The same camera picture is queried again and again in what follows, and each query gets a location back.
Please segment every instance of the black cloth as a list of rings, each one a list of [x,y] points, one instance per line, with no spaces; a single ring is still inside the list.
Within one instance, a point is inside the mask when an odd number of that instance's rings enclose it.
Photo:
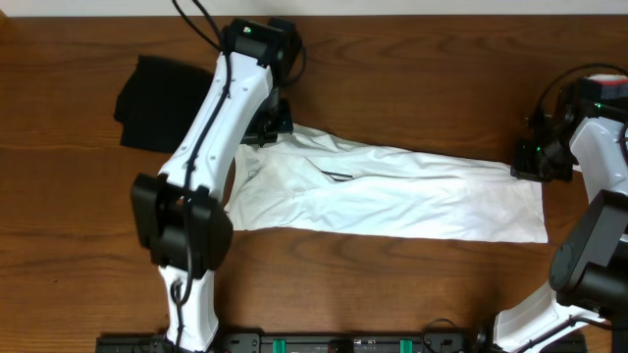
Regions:
[[[200,109],[213,75],[184,63],[139,56],[118,95],[114,119],[124,125],[120,144],[173,153]]]

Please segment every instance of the wooden table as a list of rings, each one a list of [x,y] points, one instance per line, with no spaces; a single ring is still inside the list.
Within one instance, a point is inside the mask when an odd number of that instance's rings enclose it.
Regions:
[[[219,19],[226,24],[229,19]],[[510,162],[523,118],[575,65],[628,65],[625,17],[294,18],[297,123],[416,151]],[[0,351],[93,352],[102,332],[168,324],[137,243],[130,188],[168,155],[119,145],[116,96],[139,53],[214,68],[179,18],[10,19],[0,29]],[[224,325],[268,332],[473,327],[548,277],[587,207],[582,179],[544,187],[549,244],[241,231],[218,272]],[[586,329],[592,352],[610,334]]]

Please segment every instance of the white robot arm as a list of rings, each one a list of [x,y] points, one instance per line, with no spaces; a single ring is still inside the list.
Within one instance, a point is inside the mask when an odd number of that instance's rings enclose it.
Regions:
[[[611,82],[583,78],[563,89],[573,96],[560,104],[567,106],[563,112],[570,116],[566,120],[576,126],[562,131],[561,137],[568,138],[563,139],[568,141],[568,150],[563,152],[570,151],[580,165],[590,207],[554,255],[549,281],[516,307],[497,315],[493,331],[488,332],[493,345],[486,346],[485,351],[540,352],[567,333],[587,323],[611,319],[628,307],[628,277],[621,269],[623,260],[619,258],[626,248],[626,243],[620,240],[628,226],[625,158],[628,116],[621,109],[599,103],[600,100],[625,99],[628,92],[621,87],[625,78],[616,77]],[[587,97],[593,91],[600,97]],[[578,119],[578,115],[585,114],[595,114],[595,118]],[[537,175],[543,174],[544,166],[571,169],[571,160],[559,156],[562,152],[556,147],[556,141],[560,137],[552,127],[548,122],[539,123],[535,126],[537,143],[520,144],[520,147],[527,145],[521,150],[533,150],[528,156],[535,159],[527,165],[540,166]],[[552,131],[552,136],[544,138],[548,131]],[[549,153],[545,154],[544,148],[550,149]],[[568,174],[550,168],[545,172],[546,176]]]
[[[214,81],[183,142],[157,178],[140,175],[132,189],[140,243],[150,249],[152,262],[159,265],[168,293],[167,338],[192,352],[205,352],[218,328],[213,308],[214,270],[224,259],[233,232],[221,206],[229,167],[242,141],[263,144],[276,140],[279,132],[291,131],[280,86],[301,49],[294,25],[278,19],[271,19],[269,25],[235,19],[224,29],[224,37],[230,53],[218,58]],[[227,60],[231,84],[221,106]],[[195,146],[198,158],[187,176]],[[187,216],[183,198],[189,200]],[[187,267],[187,257],[192,269]],[[173,288],[185,287],[189,278],[188,299],[178,306]]]

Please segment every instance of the black cable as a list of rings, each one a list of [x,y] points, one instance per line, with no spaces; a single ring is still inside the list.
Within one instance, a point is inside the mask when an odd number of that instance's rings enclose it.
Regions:
[[[605,330],[610,330],[610,331],[623,331],[623,330],[628,330],[628,328],[615,328],[611,325],[607,325],[607,324],[602,324],[599,323],[595,320],[591,320],[591,319],[586,319],[586,318],[574,318],[574,317],[569,317],[569,319],[560,324],[559,326],[557,326],[556,328],[546,332],[545,334],[543,334],[541,337],[537,338],[537,339],[533,339],[530,342],[528,342],[528,344],[526,344],[525,346],[523,346],[518,353],[525,353],[525,351],[527,351],[528,349],[533,348],[534,346],[536,346],[539,343],[543,343],[546,340],[552,338],[555,334],[561,332],[562,330],[569,328],[569,327],[573,327],[574,325],[576,325],[576,323],[585,323],[588,325],[591,325],[593,327],[596,328],[601,328],[601,329],[605,329]]]
[[[290,85],[295,84],[303,76],[303,73],[305,72],[305,64],[307,64],[307,51],[305,50],[304,46],[301,46],[301,56],[302,56],[301,59],[303,63],[301,65],[301,71],[299,71],[295,77],[282,82],[282,87],[288,87]]]
[[[211,40],[207,35],[205,35],[205,33],[203,33],[195,24],[192,20],[189,19],[189,17],[183,12],[183,10],[181,9],[181,7],[179,6],[179,4],[177,3],[177,0],[173,0],[173,4],[175,5],[175,9],[177,9],[177,12],[179,12],[179,15],[181,15],[181,17],[185,20],[185,22],[187,23],[187,25],[189,25],[192,29],[194,29],[194,31],[196,32],[196,34],[200,35],[201,38],[205,39],[206,42],[209,43],[209,45],[213,46],[216,50],[220,51],[220,46],[218,46],[218,44],[216,44],[213,40]]]
[[[624,158],[626,166],[628,166],[628,147],[626,147],[626,130],[628,130],[628,122],[624,123],[619,131],[619,149],[621,150],[621,156]]]
[[[205,40],[207,40],[213,47],[215,47],[219,51],[221,50],[221,47],[225,48],[223,35],[220,32],[220,30],[218,29],[218,26],[216,25],[216,22],[214,22],[214,19],[212,19],[212,17],[209,15],[207,10],[205,10],[203,5],[201,5],[201,3],[198,0],[192,0],[192,2],[203,13],[203,16],[205,17],[205,19],[207,20],[209,25],[214,30],[214,33],[218,37],[220,46],[216,45],[216,43],[214,43],[211,39],[207,38],[207,36],[205,36],[198,29],[198,27],[196,27],[187,18],[187,16],[183,13],[183,11],[181,11],[181,8],[177,4],[177,1],[173,0],[173,3],[175,4],[175,7],[179,11],[179,13],[182,15],[183,19],[192,28],[194,28],[194,30],[201,37],[203,37]],[[175,302],[175,305],[177,307],[177,318],[178,318],[178,321],[179,321],[179,327],[177,329],[177,339],[175,341],[175,351],[176,352],[179,352],[179,347],[181,345],[181,338],[182,338],[182,335],[183,335],[183,328],[184,328],[184,324],[183,324],[183,305],[189,299],[189,294],[191,292],[192,282],[193,282],[193,277],[192,277],[192,274],[193,274],[193,262],[192,262],[192,253],[191,253],[191,244],[190,244],[190,239],[189,239],[189,226],[188,226],[189,225],[189,221],[188,221],[189,220],[189,212],[190,212],[190,210],[189,210],[189,201],[190,200],[189,200],[189,195],[188,195],[189,185],[191,183],[192,173],[193,173],[193,171],[195,169],[194,162],[196,161],[196,158],[198,157],[198,151],[200,150],[200,147],[203,144],[203,141],[204,141],[205,137],[207,136],[207,133],[209,132],[209,128],[211,127],[211,125],[216,120],[216,117],[218,116],[218,113],[220,112],[221,107],[225,103],[225,100],[228,98],[228,96],[229,96],[229,89],[230,89],[231,83],[232,83],[231,55],[230,55],[230,53],[228,51],[224,51],[222,53],[222,55],[224,55],[224,57],[225,57],[225,63],[226,63],[226,66],[227,66],[227,80],[225,82],[225,85],[223,86],[223,92],[222,92],[220,98],[218,99],[218,102],[216,104],[216,107],[214,108],[214,111],[212,112],[211,116],[209,117],[209,120],[207,121],[207,123],[205,123],[205,126],[203,127],[203,130],[201,131],[200,135],[198,136],[198,138],[196,140],[196,143],[194,144],[194,147],[191,150],[191,153],[189,155],[189,158],[188,158],[187,163],[186,163],[186,168],[185,168],[185,177],[184,177],[184,182],[183,182],[183,192],[184,192],[184,196],[183,196],[183,227],[184,227],[184,234],[185,234],[185,255],[186,255],[186,262],[187,262],[187,279],[185,281],[185,290],[183,292],[183,297],[181,297],[181,286],[182,286],[182,283],[181,283],[180,280],[175,280],[170,285],[170,296],[173,299],[173,301]]]
[[[628,330],[628,327],[614,327],[613,325],[607,325],[603,323],[599,323],[595,320],[587,319],[587,318],[573,318],[573,321],[576,323],[585,323],[591,325],[592,327],[601,328],[613,332]]]
[[[437,324],[437,323],[450,324],[453,326],[453,328],[455,328],[455,330],[458,331],[458,333],[462,334],[462,332],[460,331],[460,328],[458,328],[458,326],[456,326],[450,319],[439,318],[430,322],[427,326],[425,326],[425,328],[423,328],[423,345],[428,351],[430,351],[430,353],[437,353],[437,352],[434,349],[432,349],[432,343],[428,342],[428,339],[427,339],[428,329],[430,329],[434,324]]]
[[[537,110],[539,109],[543,109],[543,103],[545,102],[546,98],[548,97],[548,94],[550,94],[550,91],[552,88],[554,88],[559,82],[561,82],[564,78],[566,78],[567,76],[577,73],[579,71],[582,70],[586,70],[586,69],[599,69],[599,68],[603,68],[603,69],[611,69],[611,70],[615,70],[625,76],[628,76],[628,71],[626,71],[625,69],[618,67],[616,65],[612,65],[612,64],[607,64],[607,63],[590,63],[590,64],[584,64],[584,65],[580,65],[577,66],[575,68],[569,69],[566,72],[562,73],[560,76],[558,76],[557,78],[555,78],[546,88],[546,90],[543,92],[543,94],[541,94],[541,97],[539,97],[539,100],[537,101]]]

